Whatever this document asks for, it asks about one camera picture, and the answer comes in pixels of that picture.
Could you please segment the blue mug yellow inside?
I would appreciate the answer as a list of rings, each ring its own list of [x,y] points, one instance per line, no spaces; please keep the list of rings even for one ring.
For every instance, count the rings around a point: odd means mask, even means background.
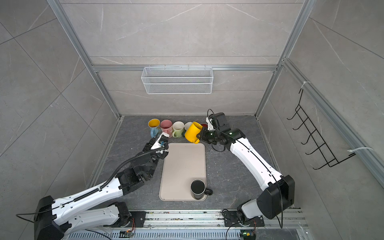
[[[161,132],[160,123],[161,122],[159,119],[151,119],[148,122],[148,126],[150,128],[150,135],[152,138],[156,137]]]

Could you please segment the pink ghost print mug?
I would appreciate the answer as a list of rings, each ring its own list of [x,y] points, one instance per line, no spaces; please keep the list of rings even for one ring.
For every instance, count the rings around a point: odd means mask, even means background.
[[[170,138],[173,136],[173,122],[171,120],[161,121],[160,127],[162,132],[168,134]]]

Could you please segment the dark green mug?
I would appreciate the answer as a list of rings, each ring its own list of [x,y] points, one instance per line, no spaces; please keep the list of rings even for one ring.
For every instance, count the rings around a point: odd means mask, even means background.
[[[192,122],[187,122],[185,125],[184,125],[184,131],[182,133],[182,136],[185,135],[185,133],[187,132],[187,130],[190,128],[190,126],[192,125],[193,123]]]

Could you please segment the light green mug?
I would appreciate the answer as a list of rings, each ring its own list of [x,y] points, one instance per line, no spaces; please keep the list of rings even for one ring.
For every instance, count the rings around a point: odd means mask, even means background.
[[[183,132],[185,130],[185,124],[181,121],[177,121],[173,123],[173,138],[181,138],[183,136]]]

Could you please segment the black mug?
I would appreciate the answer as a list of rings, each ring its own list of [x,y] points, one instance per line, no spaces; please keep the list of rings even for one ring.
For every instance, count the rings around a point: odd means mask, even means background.
[[[191,183],[191,193],[194,199],[200,200],[204,196],[211,196],[213,194],[213,190],[208,189],[202,180],[194,180]]]

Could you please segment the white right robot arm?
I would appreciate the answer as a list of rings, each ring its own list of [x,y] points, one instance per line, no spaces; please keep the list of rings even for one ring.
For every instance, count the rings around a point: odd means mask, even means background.
[[[221,144],[234,154],[251,172],[263,191],[259,197],[249,200],[237,208],[237,218],[241,224],[264,216],[273,219],[295,202],[295,181],[275,170],[253,148],[243,132],[238,129],[221,132],[203,128],[197,134],[198,141],[209,144]]]

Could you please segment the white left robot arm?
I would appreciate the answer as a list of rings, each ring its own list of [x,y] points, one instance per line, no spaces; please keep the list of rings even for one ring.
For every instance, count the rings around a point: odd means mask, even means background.
[[[72,233],[106,226],[124,227],[132,220],[126,203],[115,202],[101,209],[96,206],[120,198],[153,178],[159,160],[168,155],[168,134],[146,143],[136,156],[121,163],[104,182],[64,198],[47,196],[32,213],[36,240],[62,240]]]

